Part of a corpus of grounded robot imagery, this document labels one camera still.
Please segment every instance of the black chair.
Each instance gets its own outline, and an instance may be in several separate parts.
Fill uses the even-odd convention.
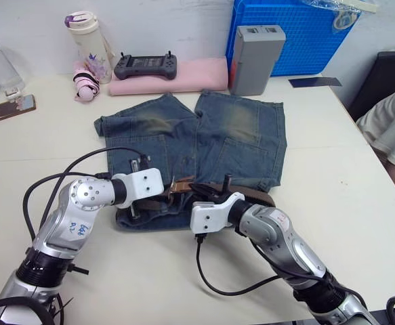
[[[376,103],[395,92],[395,52],[379,52],[348,112],[356,121]]]

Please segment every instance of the denim shorts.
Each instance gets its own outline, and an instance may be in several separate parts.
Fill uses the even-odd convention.
[[[164,184],[172,177],[194,177],[195,182],[222,183],[232,174],[232,185],[263,192],[280,185],[286,151],[283,103],[203,91],[195,111],[170,93],[95,121],[106,146],[129,146],[149,155]],[[136,154],[107,153],[108,171],[131,173]],[[120,226],[133,230],[186,228],[190,194],[180,194],[160,211],[142,211],[138,220],[117,213]]]

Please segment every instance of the blue plastic crate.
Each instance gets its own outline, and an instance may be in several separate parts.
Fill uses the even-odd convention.
[[[280,25],[286,42],[271,75],[320,73],[351,29],[335,32],[334,18],[331,10],[305,5],[300,0],[235,0],[226,50],[228,66],[237,26]]]

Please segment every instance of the brown leather belt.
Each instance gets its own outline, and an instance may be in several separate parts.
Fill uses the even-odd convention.
[[[174,195],[177,193],[187,193],[191,192],[190,184],[193,184],[192,181],[194,177],[186,177],[182,179],[178,179],[177,181],[173,180],[169,186],[165,189],[163,193],[158,196],[155,196],[151,199],[143,199],[135,201],[134,204],[141,210],[151,210],[151,211],[160,211],[161,207],[170,206],[173,203]],[[222,184],[215,183],[199,183],[217,190],[218,192],[222,191]],[[253,188],[248,188],[246,186],[236,186],[231,185],[229,190],[233,192],[240,192],[244,194],[245,200],[254,204],[262,204],[269,207],[275,207],[275,203],[270,195],[265,192],[260,192],[254,190]]]

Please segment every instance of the jeans pocket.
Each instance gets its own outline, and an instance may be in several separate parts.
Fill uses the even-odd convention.
[[[273,150],[245,144],[227,137],[215,164],[211,181],[222,183],[224,175],[232,174],[232,185],[269,191],[278,181],[273,176],[277,145]]]
[[[163,183],[171,181],[169,162],[167,160],[167,144],[164,135],[142,137],[107,137],[107,147],[125,146],[140,151],[150,157],[149,167],[159,169]],[[112,174],[130,174],[131,160],[138,159],[135,152],[128,150],[111,150],[107,152],[108,171]]]

